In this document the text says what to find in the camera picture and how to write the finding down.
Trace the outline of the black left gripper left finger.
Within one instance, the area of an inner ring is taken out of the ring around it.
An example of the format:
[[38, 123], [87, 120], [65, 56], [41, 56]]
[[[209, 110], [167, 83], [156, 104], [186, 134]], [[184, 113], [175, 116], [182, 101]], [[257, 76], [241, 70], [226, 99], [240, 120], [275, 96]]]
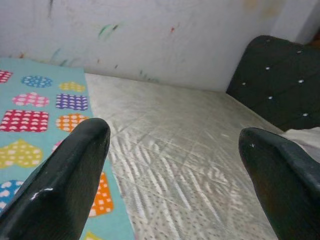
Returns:
[[78, 124], [1, 212], [1, 239], [78, 240], [99, 187], [110, 135], [101, 118]]

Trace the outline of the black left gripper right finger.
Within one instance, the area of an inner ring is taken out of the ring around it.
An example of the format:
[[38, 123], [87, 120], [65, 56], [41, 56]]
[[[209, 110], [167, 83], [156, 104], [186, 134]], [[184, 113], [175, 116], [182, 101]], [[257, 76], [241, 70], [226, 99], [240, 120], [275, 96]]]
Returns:
[[320, 238], [320, 164], [272, 132], [241, 130], [238, 150], [263, 211], [280, 240]]

